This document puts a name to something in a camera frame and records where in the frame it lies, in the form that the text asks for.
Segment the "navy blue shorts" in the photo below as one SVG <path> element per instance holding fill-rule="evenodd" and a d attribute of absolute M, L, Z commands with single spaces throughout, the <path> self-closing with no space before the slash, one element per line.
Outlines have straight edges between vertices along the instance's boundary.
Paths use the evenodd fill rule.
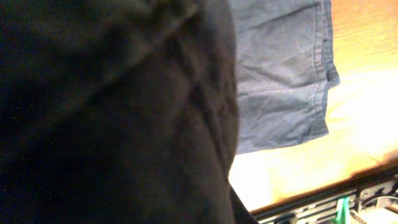
<path fill-rule="evenodd" d="M 328 133 L 330 1 L 2 1 L 2 223 L 254 223 L 237 153 Z"/>

